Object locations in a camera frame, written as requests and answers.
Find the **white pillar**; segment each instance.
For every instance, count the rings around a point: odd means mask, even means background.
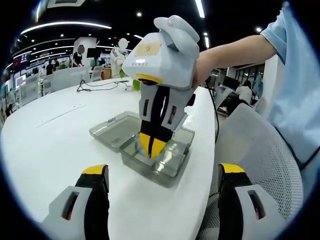
[[[85,67],[90,67],[90,60],[94,59],[93,57],[87,58],[88,49],[96,48],[97,39],[95,37],[79,37],[74,42],[73,53],[71,58],[73,58],[74,54],[78,51],[79,45],[84,46],[84,53],[82,54],[82,63]]]
[[[235,69],[234,67],[228,67],[228,69],[226,70],[226,76],[232,79],[236,78],[236,73],[237,69]]]
[[[274,103],[278,89],[281,87],[281,83],[284,78],[284,70],[285,66],[277,55],[265,61],[262,79],[262,97],[266,101],[266,108],[262,114],[264,117],[268,115],[270,108]]]

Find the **yellow label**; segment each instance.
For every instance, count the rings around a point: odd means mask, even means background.
[[[226,174],[229,173],[245,173],[245,170],[243,170],[241,167],[235,164],[229,164],[229,163],[221,163],[220,166],[224,169],[224,172]]]
[[[88,167],[82,174],[102,174],[105,164]]]
[[[160,42],[140,43],[135,50],[135,57],[158,55],[161,47]]]

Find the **clear plastic box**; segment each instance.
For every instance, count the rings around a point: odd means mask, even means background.
[[[89,130],[99,142],[120,152],[122,162],[137,173],[165,187],[172,187],[181,178],[188,163],[188,153],[194,131],[180,128],[163,151],[149,158],[140,143],[141,120],[134,112],[126,111]]]

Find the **desk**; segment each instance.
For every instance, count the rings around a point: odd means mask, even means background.
[[[93,126],[124,111],[137,113],[140,93],[125,91],[122,84],[110,91],[76,92],[77,87],[23,106],[3,126],[4,166],[25,211],[41,222],[49,203],[74,185],[84,169],[107,164],[110,239],[194,240],[214,166],[215,112],[208,90],[198,87],[194,106],[186,108],[184,126],[195,131],[190,159],[179,184],[165,188],[123,165],[120,153],[89,134]]]

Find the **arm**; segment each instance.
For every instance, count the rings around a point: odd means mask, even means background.
[[[240,87],[239,86],[236,88],[235,93],[239,95],[239,93],[240,93]]]
[[[277,53],[262,35],[252,35],[200,53],[196,61],[193,88],[202,84],[215,68],[262,63]]]

